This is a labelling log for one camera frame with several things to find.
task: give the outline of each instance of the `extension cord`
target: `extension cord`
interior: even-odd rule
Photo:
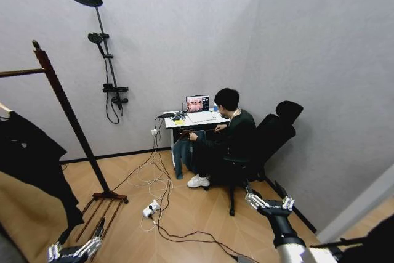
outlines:
[[[156,200],[153,200],[150,205],[143,209],[142,214],[145,218],[149,218],[153,213],[155,213],[160,208],[160,205]]]

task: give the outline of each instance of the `hair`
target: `hair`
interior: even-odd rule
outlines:
[[[221,89],[215,96],[216,105],[223,106],[228,111],[235,111],[238,108],[239,92],[236,89]]]

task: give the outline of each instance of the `monitor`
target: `monitor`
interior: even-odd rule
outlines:
[[[186,112],[209,111],[209,95],[194,95],[186,97]]]

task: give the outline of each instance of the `person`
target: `person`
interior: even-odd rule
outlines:
[[[212,140],[202,139],[194,132],[189,133],[191,141],[198,144],[196,155],[197,175],[188,181],[190,188],[208,187],[208,174],[226,178],[229,171],[228,163],[223,161],[224,155],[235,158],[248,158],[254,142],[255,122],[252,115],[245,109],[238,108],[239,93],[235,89],[221,89],[215,96],[219,113],[230,119],[228,124],[219,124],[214,129]]]

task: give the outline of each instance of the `desk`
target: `desk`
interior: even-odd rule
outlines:
[[[170,118],[166,118],[164,123],[166,124],[166,129],[170,130],[170,137],[171,137],[171,157],[172,157],[172,164],[175,166],[174,163],[174,155],[172,154],[172,149],[174,147],[174,131],[181,131],[184,129],[191,129],[194,131],[200,131],[202,129],[209,129],[214,128],[218,124],[225,124],[228,123],[230,120],[223,118],[218,111],[214,111],[212,108],[209,111],[204,111],[214,114],[215,119],[209,121],[202,121],[199,123],[194,123],[190,120],[190,118],[185,115],[185,123],[184,124],[175,124]]]

